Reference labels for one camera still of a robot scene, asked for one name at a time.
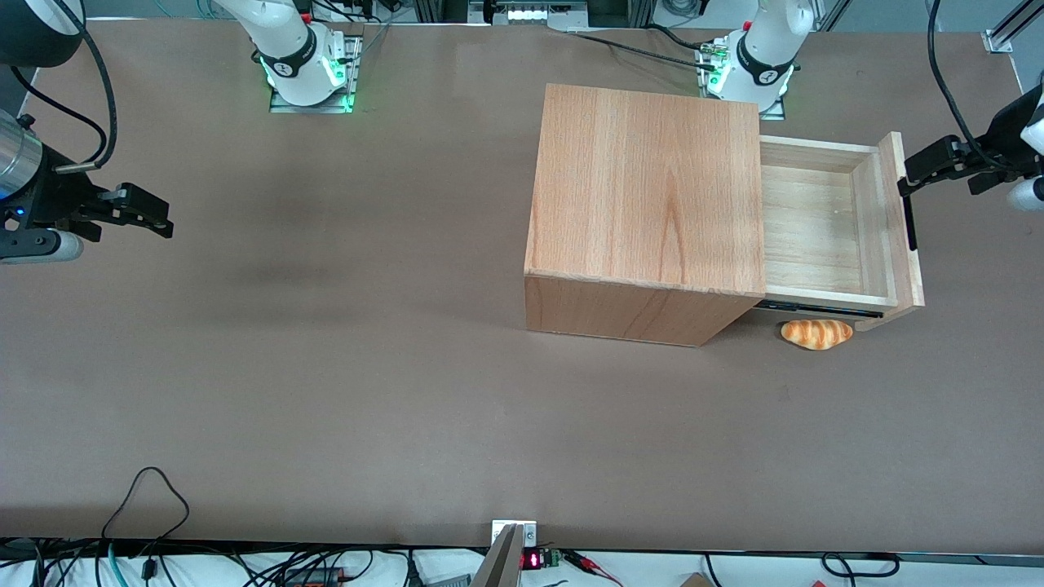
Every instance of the open drawer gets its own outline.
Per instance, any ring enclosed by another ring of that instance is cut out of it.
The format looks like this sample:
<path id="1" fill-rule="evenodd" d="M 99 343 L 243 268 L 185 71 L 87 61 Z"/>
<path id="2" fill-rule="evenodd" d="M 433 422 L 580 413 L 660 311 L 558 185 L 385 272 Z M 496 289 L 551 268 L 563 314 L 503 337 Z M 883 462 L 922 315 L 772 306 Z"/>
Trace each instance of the open drawer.
<path id="1" fill-rule="evenodd" d="M 765 299 L 868 330 L 924 305 L 907 244 L 901 137 L 876 147 L 761 137 Z"/>

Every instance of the red digital display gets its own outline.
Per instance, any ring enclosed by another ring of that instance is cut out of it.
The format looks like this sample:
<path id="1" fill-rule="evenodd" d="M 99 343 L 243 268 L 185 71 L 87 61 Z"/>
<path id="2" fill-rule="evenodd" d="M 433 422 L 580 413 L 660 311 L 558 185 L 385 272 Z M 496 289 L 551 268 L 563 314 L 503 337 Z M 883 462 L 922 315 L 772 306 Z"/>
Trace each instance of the red digital display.
<path id="1" fill-rule="evenodd" d="M 544 568 L 544 557 L 541 556 L 540 548 L 526 548 L 522 553 L 522 560 L 519 561 L 519 568 L 522 570 Z"/>

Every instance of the black cable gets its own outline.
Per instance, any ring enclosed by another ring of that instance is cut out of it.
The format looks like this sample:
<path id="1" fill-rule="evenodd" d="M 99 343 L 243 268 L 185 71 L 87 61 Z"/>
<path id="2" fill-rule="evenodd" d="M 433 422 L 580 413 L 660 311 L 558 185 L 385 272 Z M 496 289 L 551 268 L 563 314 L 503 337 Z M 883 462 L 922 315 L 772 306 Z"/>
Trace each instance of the black cable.
<path id="1" fill-rule="evenodd" d="M 65 570 L 62 570 L 62 566 L 58 565 L 58 570 L 62 570 L 62 574 L 58 576 L 58 580 L 57 582 L 54 583 L 54 587 L 62 587 L 63 585 L 65 585 L 66 577 L 69 574 L 69 571 L 72 570 L 72 567 L 76 566 L 76 561 L 79 560 L 79 556 L 82 551 L 84 548 L 80 548 L 79 550 L 76 551 L 76 555 L 72 558 L 71 561 L 69 561 L 69 566 L 66 567 Z"/>
<path id="2" fill-rule="evenodd" d="M 687 67 L 694 67 L 696 69 L 706 69 L 708 71 L 713 70 L 714 66 L 710 64 L 699 64 L 696 62 L 689 62 L 685 60 L 680 60 L 678 57 L 670 57 L 667 55 L 661 55 L 660 53 L 654 53 L 652 51 L 646 51 L 645 49 L 638 49 L 636 47 L 628 47 L 616 41 L 610 41 L 608 39 L 598 39 L 597 37 L 590 37 L 587 34 L 582 34 L 579 32 L 567 32 L 570 37 L 578 37 L 580 39 L 587 39 L 588 41 L 594 41 L 595 43 L 601 43 L 603 45 L 609 45 L 610 47 L 616 47 L 617 49 L 623 49 L 624 51 L 631 51 L 632 53 L 638 53 L 639 55 L 645 55 L 646 57 L 651 57 L 654 60 L 660 60 L 664 62 L 675 63 L 679 65 L 684 65 Z"/>
<path id="3" fill-rule="evenodd" d="M 346 19 L 350 20 L 351 22 L 358 22 L 358 21 L 353 21 L 352 20 L 352 19 L 356 19 L 356 18 L 366 19 L 367 21 L 374 21 L 374 22 L 377 22 L 377 23 L 383 22 L 383 21 L 381 21 L 381 19 L 379 19 L 379 18 L 377 18 L 377 17 L 375 17 L 373 15 L 355 15 L 355 14 L 352 14 L 352 13 L 346 13 L 346 11 L 339 9 L 339 8 L 335 8 L 333 6 L 333 4 L 325 2 L 324 0 L 312 0 L 312 3 L 318 4 L 319 6 L 323 6 L 324 8 L 330 10 L 331 13 L 338 14 L 338 15 L 345 17 Z"/>
<path id="4" fill-rule="evenodd" d="M 366 566 L 362 567 L 362 570 L 360 570 L 358 574 L 356 574 L 355 577 L 348 578 L 345 581 L 345 583 L 348 583 L 349 581 L 355 581 L 356 579 L 362 577 L 363 574 L 366 573 L 367 570 L 370 570 L 370 567 L 372 567 L 373 565 L 374 565 L 374 551 L 370 550 L 370 562 L 366 563 Z"/>
<path id="5" fill-rule="evenodd" d="M 174 489 L 174 486 L 170 484 L 170 479 L 167 478 L 167 474 L 163 472 L 163 469 L 152 466 L 143 467 L 140 471 L 138 471 L 138 474 L 134 476 L 134 480 L 130 482 L 130 488 L 127 489 L 127 494 L 123 496 L 123 501 L 120 502 L 120 507 L 117 508 L 115 512 L 113 512 L 112 516 L 109 516 L 109 520 L 105 521 L 105 525 L 101 526 L 101 538 L 106 540 L 109 539 L 109 534 L 108 534 L 109 526 L 112 525 L 112 523 L 121 513 L 123 513 L 123 508 L 125 508 L 127 501 L 130 500 L 130 495 L 134 493 L 135 487 L 138 486 L 138 482 L 141 479 L 141 476 L 147 473 L 148 471 L 156 471 L 157 473 L 160 474 L 161 477 L 163 477 L 163 483 L 167 485 L 167 489 L 169 489 L 170 493 L 172 493 L 174 497 L 176 497 L 177 500 L 182 502 L 182 507 L 185 509 L 185 515 L 182 516 L 182 519 L 173 526 L 171 526 L 170 530 L 158 536 L 156 540 L 153 540 L 153 542 L 159 542 L 160 540 L 163 540 L 164 538 L 170 536 L 171 533 L 182 527 L 182 524 L 188 521 L 189 514 L 192 513 L 192 510 L 189 508 L 189 502 L 185 500 L 185 497 L 183 497 L 181 493 L 177 493 L 177 490 Z"/>
<path id="6" fill-rule="evenodd" d="M 170 576 L 170 571 L 167 569 L 167 561 L 163 560 L 163 555 L 159 555 L 158 558 L 160 559 L 160 566 L 163 568 L 163 574 L 167 576 L 170 587 L 177 587 L 177 584 L 174 583 L 174 578 Z"/>
<path id="7" fill-rule="evenodd" d="M 689 43 L 688 41 L 674 34 L 674 31 L 672 31 L 671 29 L 667 28 L 666 26 L 661 26 L 655 22 L 648 23 L 647 25 L 645 25 L 645 28 L 651 30 L 659 30 L 660 32 L 666 34 L 667 38 L 673 41 L 674 43 L 685 47 L 686 49 L 692 49 L 693 51 L 698 51 L 703 45 L 713 42 L 713 41 L 704 41 L 703 43 Z"/>
<path id="8" fill-rule="evenodd" d="M 714 587 L 721 587 L 721 582 L 717 580 L 717 574 L 714 574 L 714 564 L 711 563 L 709 553 L 704 553 L 704 560 L 707 561 L 707 574 L 711 576 L 711 582 L 714 583 Z"/>
<path id="9" fill-rule="evenodd" d="M 855 580 L 857 578 L 859 578 L 859 579 L 885 579 L 885 578 L 892 577 L 893 574 L 899 572 L 899 558 L 893 556 L 891 560 L 892 560 L 892 564 L 894 566 L 892 568 L 889 568 L 888 570 L 885 570 L 885 571 L 882 571 L 882 572 L 855 572 L 855 571 L 852 570 L 852 566 L 848 564 L 848 561 L 845 560 L 845 557 L 840 556 L 840 554 L 838 554 L 838 553 L 824 553 L 823 557 L 820 558 L 820 564 L 823 565 L 823 570 L 829 572 L 830 574 L 832 574 L 834 577 L 837 577 L 837 578 L 840 578 L 840 579 L 848 579 L 849 580 L 849 585 L 851 585 L 851 587 L 856 587 Z M 841 566 L 845 568 L 845 570 L 844 571 L 834 570 L 827 563 L 827 561 L 837 561 L 837 562 L 841 563 Z"/>
<path id="10" fill-rule="evenodd" d="M 965 136 L 965 140 L 968 145 L 972 147 L 984 163 L 990 166 L 1000 169 L 1002 171 L 1015 171 L 1016 169 L 1003 165 L 1000 162 L 994 160 L 992 157 L 982 150 L 982 145 L 978 143 L 975 136 L 972 135 L 970 128 L 968 128 L 968 123 L 965 122 L 965 117 L 960 115 L 960 110 L 957 108 L 957 101 L 953 98 L 953 94 L 950 93 L 949 87 L 946 85 L 946 80 L 943 79 L 943 72 L 939 69 L 939 62 L 935 60 L 935 21 L 939 17 L 939 5 L 942 0 L 934 0 L 931 3 L 931 10 L 928 13 L 928 65 L 931 67 L 931 74 L 935 78 L 935 84 L 939 86 L 939 90 L 943 93 L 943 97 L 946 98 L 946 105 L 950 107 L 950 114 L 953 115 L 953 119 L 957 122 L 957 126 L 960 127 L 960 133 Z"/>
<path id="11" fill-rule="evenodd" d="M 38 98 L 40 98 L 42 102 L 46 103 L 47 105 L 62 113 L 67 114 L 75 118 L 76 120 L 79 120 L 80 122 L 87 124 L 91 128 L 94 128 L 94 132 L 98 134 L 98 148 L 94 151 L 93 155 L 91 155 L 91 157 L 87 158 L 86 162 L 94 161 L 95 159 L 98 158 L 99 155 L 101 155 L 101 151 L 105 150 L 105 144 L 109 142 L 109 137 L 105 136 L 105 132 L 101 128 L 101 126 L 98 126 L 97 122 L 91 120 L 90 118 L 84 116 L 82 114 L 76 112 L 75 110 L 58 102 L 57 100 L 51 98 L 47 94 L 44 94 L 40 90 L 33 88 L 32 84 L 29 84 L 29 80 L 22 75 L 22 72 L 19 71 L 17 67 L 10 66 L 10 72 L 15 74 L 15 79 L 18 79 L 18 83 L 21 84 L 23 88 L 25 88 L 26 92 L 29 92 L 33 96 L 37 96 Z"/>
<path id="12" fill-rule="evenodd" d="M 100 169 L 102 165 L 112 159 L 113 150 L 116 148 L 116 95 L 113 93 L 113 81 L 109 78 L 109 70 L 105 69 L 105 62 L 101 58 L 101 51 L 98 50 L 98 45 L 95 44 L 94 38 L 87 31 L 87 26 L 80 22 L 79 18 L 76 17 L 76 13 L 72 11 L 72 8 L 66 4 L 65 0 L 54 0 L 54 3 L 72 21 L 73 26 L 84 37 L 84 43 L 91 50 L 94 64 L 98 67 L 98 74 L 101 76 L 101 86 L 105 89 L 105 102 L 109 105 L 109 142 L 105 144 L 105 150 L 99 159 L 93 162 L 85 162 L 94 163 L 94 168 Z"/>
<path id="13" fill-rule="evenodd" d="M 98 542 L 98 549 L 94 553 L 94 582 L 96 587 L 101 587 L 101 542 Z"/>
<path id="14" fill-rule="evenodd" d="M 44 570 L 44 554 L 40 551 L 40 544 L 33 540 L 32 547 L 37 550 L 37 564 L 32 567 L 32 579 L 29 582 L 29 587 L 44 587 L 44 581 L 47 581 L 47 571 Z"/>

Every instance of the drawer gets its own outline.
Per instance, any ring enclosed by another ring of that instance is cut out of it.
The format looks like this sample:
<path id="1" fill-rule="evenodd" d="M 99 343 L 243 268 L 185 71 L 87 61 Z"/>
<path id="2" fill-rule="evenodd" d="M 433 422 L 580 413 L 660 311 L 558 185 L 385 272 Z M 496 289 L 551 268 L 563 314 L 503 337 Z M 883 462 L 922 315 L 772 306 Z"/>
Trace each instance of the drawer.
<path id="1" fill-rule="evenodd" d="M 761 137 L 765 299 L 868 330 L 924 305 L 896 183 L 902 140 L 877 146 Z"/>
<path id="2" fill-rule="evenodd" d="M 924 305 L 899 135 L 759 130 L 753 103 L 549 85 L 526 327 L 699 346 L 755 307 L 865 330 Z"/>

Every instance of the red wire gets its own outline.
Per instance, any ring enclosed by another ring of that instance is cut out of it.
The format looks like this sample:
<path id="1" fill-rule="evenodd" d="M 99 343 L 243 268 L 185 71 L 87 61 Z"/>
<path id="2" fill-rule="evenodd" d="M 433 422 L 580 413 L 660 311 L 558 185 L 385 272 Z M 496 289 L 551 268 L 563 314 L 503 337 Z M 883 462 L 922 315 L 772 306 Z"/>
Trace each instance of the red wire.
<path id="1" fill-rule="evenodd" d="M 602 579 L 608 579 L 608 580 L 612 581 L 613 583 L 616 583 L 620 587 L 623 587 L 623 584 L 620 583 L 619 579 L 617 579 L 617 578 L 613 577 L 612 574 L 610 574 L 609 572 L 607 572 L 606 569 L 603 569 L 600 566 L 598 566 L 598 563 L 596 563 L 596 562 L 594 562 L 591 559 L 588 559 L 586 557 L 584 558 L 583 562 L 584 562 L 584 566 L 588 567 L 588 569 L 590 569 L 590 570 L 592 570 L 592 571 L 594 571 L 596 573 L 595 574 L 596 577 L 600 577 Z"/>
<path id="2" fill-rule="evenodd" d="M 598 571 L 601 572 L 601 574 L 599 574 L 598 577 L 601 577 L 602 579 L 608 579 L 608 580 L 612 581 L 613 583 L 616 583 L 620 587 L 623 587 L 623 584 L 620 583 L 620 581 L 617 578 L 615 578 L 612 574 L 606 572 L 604 570 L 598 569 Z"/>

